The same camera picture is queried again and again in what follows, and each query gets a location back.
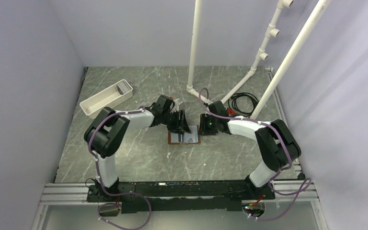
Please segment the brown leather card holder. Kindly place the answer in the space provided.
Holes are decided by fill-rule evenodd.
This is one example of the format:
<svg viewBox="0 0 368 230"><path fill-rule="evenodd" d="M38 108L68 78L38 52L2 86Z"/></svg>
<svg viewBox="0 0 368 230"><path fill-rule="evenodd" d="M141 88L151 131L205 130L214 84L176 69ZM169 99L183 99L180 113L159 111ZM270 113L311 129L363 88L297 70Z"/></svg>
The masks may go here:
<svg viewBox="0 0 368 230"><path fill-rule="evenodd" d="M179 145L179 144L200 144L201 135L198 133L199 125L189 126L191 133L172 133L168 132L168 145Z"/></svg>

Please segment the white VIP credit card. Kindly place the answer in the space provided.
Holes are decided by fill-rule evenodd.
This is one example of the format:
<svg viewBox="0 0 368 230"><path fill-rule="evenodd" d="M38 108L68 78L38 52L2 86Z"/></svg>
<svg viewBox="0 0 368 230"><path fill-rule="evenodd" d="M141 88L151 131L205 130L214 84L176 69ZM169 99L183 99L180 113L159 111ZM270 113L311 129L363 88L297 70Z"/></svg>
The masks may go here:
<svg viewBox="0 0 368 230"><path fill-rule="evenodd" d="M199 142L198 126L189 126L190 133L184 133L184 143L195 144Z"/></svg>

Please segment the white rectangular plastic tray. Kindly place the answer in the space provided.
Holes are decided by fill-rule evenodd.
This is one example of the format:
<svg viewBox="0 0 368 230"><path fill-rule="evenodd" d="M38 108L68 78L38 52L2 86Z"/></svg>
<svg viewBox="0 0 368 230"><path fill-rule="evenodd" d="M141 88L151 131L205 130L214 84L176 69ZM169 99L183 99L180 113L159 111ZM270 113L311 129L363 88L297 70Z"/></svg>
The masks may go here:
<svg viewBox="0 0 368 230"><path fill-rule="evenodd" d="M80 108L89 118L94 119L103 108L114 108L132 96L133 87L125 79L122 79L80 102Z"/></svg>

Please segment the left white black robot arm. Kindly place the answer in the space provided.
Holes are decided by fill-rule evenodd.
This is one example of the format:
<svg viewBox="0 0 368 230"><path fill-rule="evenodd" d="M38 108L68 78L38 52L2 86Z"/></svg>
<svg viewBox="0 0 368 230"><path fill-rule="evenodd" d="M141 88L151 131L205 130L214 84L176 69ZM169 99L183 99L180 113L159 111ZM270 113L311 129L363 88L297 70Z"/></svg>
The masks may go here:
<svg viewBox="0 0 368 230"><path fill-rule="evenodd" d="M97 175L95 186L106 201L113 201L119 193L119 177L115 169L115 153L126 132L133 128L166 125L171 133L192 133L184 110L172 111L169 107L156 110L141 107L133 111L116 111L103 108L84 134L88 150L94 157Z"/></svg>

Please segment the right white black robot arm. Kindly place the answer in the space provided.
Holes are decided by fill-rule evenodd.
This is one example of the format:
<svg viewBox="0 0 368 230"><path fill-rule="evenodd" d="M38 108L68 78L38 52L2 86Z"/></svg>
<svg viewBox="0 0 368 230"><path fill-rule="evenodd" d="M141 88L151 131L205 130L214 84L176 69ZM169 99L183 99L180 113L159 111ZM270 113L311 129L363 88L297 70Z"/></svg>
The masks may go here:
<svg viewBox="0 0 368 230"><path fill-rule="evenodd" d="M199 131L202 135L218 132L239 135L257 142L262 161L245 178L245 193L251 199L258 198L270 179L301 156L299 144L281 119L260 122L244 116L217 117L201 114Z"/></svg>

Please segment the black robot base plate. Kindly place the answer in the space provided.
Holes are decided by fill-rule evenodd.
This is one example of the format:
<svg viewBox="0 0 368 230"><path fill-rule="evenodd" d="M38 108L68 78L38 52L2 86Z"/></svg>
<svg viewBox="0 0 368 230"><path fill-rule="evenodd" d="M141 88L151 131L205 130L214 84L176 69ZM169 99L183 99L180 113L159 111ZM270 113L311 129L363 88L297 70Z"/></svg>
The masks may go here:
<svg viewBox="0 0 368 230"><path fill-rule="evenodd" d="M87 202L120 204L123 214L148 210L241 211L248 202L275 198L267 185L253 190L244 180L118 182L106 191L96 182L88 189Z"/></svg>

